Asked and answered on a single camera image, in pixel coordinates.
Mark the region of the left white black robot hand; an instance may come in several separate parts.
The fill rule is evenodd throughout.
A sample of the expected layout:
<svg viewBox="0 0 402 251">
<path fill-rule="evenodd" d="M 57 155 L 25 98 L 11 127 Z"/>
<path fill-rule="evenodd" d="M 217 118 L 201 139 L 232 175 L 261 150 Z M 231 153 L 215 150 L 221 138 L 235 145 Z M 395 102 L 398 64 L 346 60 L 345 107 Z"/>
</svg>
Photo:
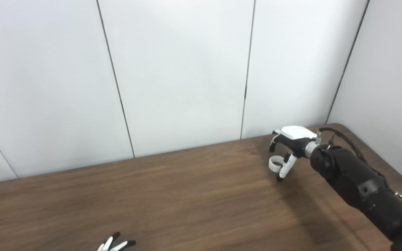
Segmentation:
<svg viewBox="0 0 402 251">
<path fill-rule="evenodd" d="M 121 242 L 120 244 L 115 246 L 114 243 L 120 236 L 121 236 L 120 232 L 115 232 L 112 236 L 107 238 L 107 240 L 105 240 L 104 243 L 99 245 L 97 251 L 124 251 L 126 248 L 136 245 L 135 240 L 128 240 Z"/>
</svg>

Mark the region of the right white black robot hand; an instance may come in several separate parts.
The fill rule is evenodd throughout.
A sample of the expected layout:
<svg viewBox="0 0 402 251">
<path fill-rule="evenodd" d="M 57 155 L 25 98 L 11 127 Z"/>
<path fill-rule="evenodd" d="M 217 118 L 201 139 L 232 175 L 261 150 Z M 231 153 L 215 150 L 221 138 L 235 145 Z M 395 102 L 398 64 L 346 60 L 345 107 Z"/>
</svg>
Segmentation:
<svg viewBox="0 0 402 251">
<path fill-rule="evenodd" d="M 269 145 L 270 153 L 274 153 L 276 146 L 280 144 L 289 149 L 285 156 L 274 155 L 268 161 L 269 169 L 277 173 L 276 180 L 279 182 L 284 181 L 298 159 L 309 159 L 314 149 L 322 144 L 321 132 L 314 133 L 301 126 L 286 126 L 274 130 L 272 134 L 274 136 Z"/>
</svg>

